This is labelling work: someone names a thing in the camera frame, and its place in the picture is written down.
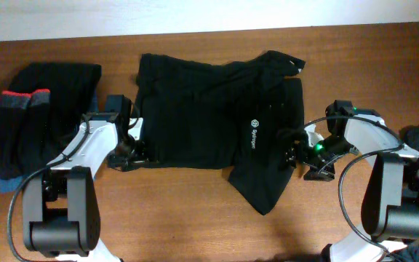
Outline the black t-shirt with logo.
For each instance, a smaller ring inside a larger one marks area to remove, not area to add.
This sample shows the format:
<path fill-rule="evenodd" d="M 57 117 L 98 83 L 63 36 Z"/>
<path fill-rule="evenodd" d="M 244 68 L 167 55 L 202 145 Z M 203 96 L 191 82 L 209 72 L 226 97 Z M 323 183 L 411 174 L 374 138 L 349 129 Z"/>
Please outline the black t-shirt with logo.
<path fill-rule="evenodd" d="M 225 65 L 144 54 L 135 104 L 151 166 L 229 168 L 229 183 L 268 214 L 293 173 L 287 150 L 304 123 L 305 65 L 273 50 Z"/>

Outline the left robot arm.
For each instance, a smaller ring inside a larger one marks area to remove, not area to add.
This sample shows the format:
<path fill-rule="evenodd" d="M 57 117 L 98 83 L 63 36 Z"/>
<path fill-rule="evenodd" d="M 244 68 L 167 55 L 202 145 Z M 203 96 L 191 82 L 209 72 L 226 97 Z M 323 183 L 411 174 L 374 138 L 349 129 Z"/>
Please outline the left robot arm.
<path fill-rule="evenodd" d="M 149 164 L 144 120 L 132 116 L 132 107 L 124 95 L 109 95 L 104 111 L 83 115 L 63 152 L 16 189 L 27 250 L 55 261 L 119 260 L 100 238 L 94 179 L 104 162 L 122 172 Z"/>

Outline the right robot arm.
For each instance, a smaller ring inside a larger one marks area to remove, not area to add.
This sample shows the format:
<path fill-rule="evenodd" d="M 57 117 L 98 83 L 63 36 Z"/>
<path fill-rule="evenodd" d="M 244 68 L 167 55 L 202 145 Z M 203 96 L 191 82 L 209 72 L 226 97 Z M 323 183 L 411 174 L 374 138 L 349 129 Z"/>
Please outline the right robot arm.
<path fill-rule="evenodd" d="M 354 154 L 338 181 L 338 200 L 351 233 L 327 245 L 320 261 L 409 261 L 419 245 L 419 151 L 408 146 L 372 109 L 348 100 L 330 104 L 323 117 L 330 136 L 316 132 L 316 121 L 277 134 L 288 164 L 304 164 L 304 180 L 331 181 L 334 164 Z M 350 219 L 343 196 L 348 171 L 365 160 L 372 167 L 361 207 L 361 223 Z"/>

